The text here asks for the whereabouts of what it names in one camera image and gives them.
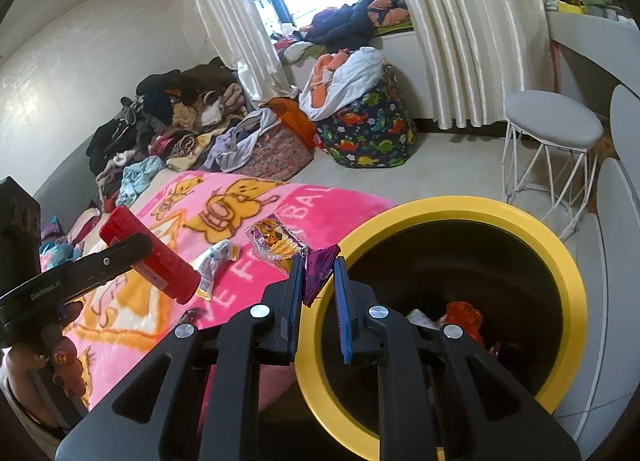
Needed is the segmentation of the left hand painted nails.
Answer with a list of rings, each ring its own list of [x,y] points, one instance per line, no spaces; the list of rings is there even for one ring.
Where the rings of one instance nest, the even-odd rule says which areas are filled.
[[[86,385],[82,379],[84,368],[72,340],[62,337],[53,347],[52,354],[49,358],[32,344],[16,343],[4,359],[4,369],[11,393],[20,406],[40,424],[56,429],[58,420],[38,391],[35,373],[51,363],[54,366],[52,381],[63,389],[67,398],[81,398],[85,395]]]

